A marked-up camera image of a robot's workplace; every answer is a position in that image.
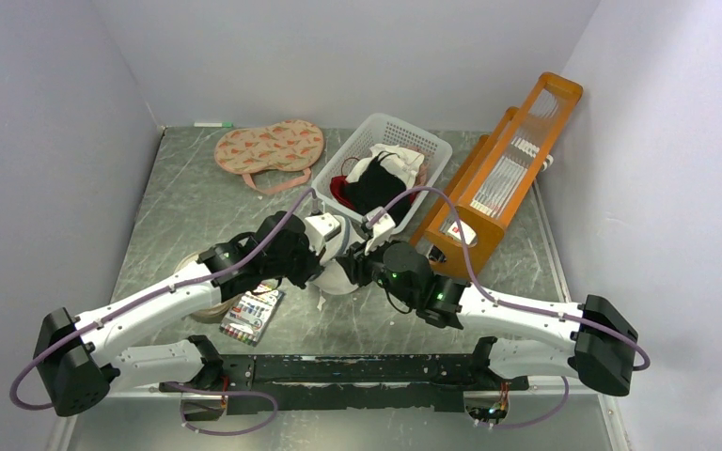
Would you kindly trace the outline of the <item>white mesh laundry bag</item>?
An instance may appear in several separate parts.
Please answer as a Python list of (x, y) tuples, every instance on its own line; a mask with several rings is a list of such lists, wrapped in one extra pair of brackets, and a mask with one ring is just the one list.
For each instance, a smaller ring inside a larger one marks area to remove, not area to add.
[(344, 254), (352, 244), (362, 242), (364, 239), (356, 232), (352, 221), (342, 215), (336, 216), (343, 225), (343, 240), (337, 250), (333, 252), (323, 252), (320, 257), (322, 271), (308, 281), (320, 291), (331, 295), (345, 295), (352, 293), (358, 287), (352, 286), (344, 271), (336, 263), (336, 257)]

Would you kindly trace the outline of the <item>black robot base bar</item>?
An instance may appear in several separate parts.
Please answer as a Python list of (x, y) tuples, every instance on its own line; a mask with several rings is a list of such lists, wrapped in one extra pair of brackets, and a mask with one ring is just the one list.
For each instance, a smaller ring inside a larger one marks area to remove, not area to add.
[(231, 392), (229, 414), (267, 411), (258, 391), (282, 411), (432, 408), (461, 412), (472, 392), (525, 391), (527, 377), (504, 380), (479, 353), (306, 356), (223, 354), (189, 381), (196, 389)]

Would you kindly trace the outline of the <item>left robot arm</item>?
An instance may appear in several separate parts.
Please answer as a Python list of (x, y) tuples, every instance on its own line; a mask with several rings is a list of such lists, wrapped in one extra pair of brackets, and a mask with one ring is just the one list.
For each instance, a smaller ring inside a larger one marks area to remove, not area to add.
[(163, 281), (121, 301), (78, 315), (66, 308), (47, 314), (32, 361), (50, 398), (47, 408), (60, 417), (74, 416), (112, 390), (155, 382), (211, 390), (222, 379), (223, 360), (207, 337), (147, 347), (138, 341), (264, 281), (286, 279), (304, 288), (335, 255), (341, 234), (340, 223), (330, 215), (300, 219), (279, 211), (257, 231), (215, 244)]

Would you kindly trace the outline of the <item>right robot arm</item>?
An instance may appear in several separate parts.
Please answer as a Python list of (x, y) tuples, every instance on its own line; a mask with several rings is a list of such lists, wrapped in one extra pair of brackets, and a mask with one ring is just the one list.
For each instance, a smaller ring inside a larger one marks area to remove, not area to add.
[(492, 339), (470, 364), (472, 382), (564, 376), (589, 389), (625, 397), (636, 370), (638, 334), (614, 304), (598, 295), (583, 303), (548, 303), (478, 288), (436, 273), (410, 244), (393, 241), (372, 251), (356, 243), (328, 268), (342, 286), (373, 284), (405, 314), (437, 328), (473, 328)]

